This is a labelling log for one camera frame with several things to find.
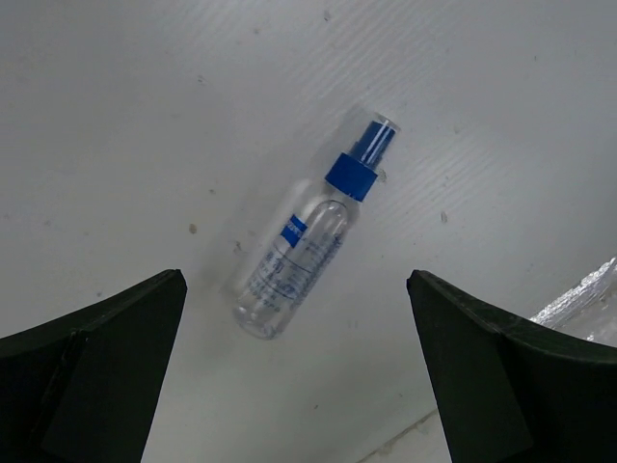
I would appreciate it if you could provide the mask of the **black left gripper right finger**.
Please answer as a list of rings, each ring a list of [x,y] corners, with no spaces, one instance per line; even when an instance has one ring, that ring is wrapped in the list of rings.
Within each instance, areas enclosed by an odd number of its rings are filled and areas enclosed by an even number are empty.
[[[543,327],[428,271],[414,271],[407,290],[452,461],[615,461],[615,348]]]

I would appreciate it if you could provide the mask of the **clear blue-tipped pen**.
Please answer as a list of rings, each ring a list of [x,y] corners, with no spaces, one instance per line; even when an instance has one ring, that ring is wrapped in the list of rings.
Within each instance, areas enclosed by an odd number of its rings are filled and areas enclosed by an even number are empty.
[[[356,106],[319,143],[273,201],[224,286],[235,322],[260,340],[279,337],[340,249],[400,131]]]

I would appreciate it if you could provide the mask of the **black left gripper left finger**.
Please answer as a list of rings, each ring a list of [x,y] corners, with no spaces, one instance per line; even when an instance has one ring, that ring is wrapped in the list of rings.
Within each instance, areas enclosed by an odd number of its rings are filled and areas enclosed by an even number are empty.
[[[165,270],[3,338],[2,461],[141,461],[186,294]]]

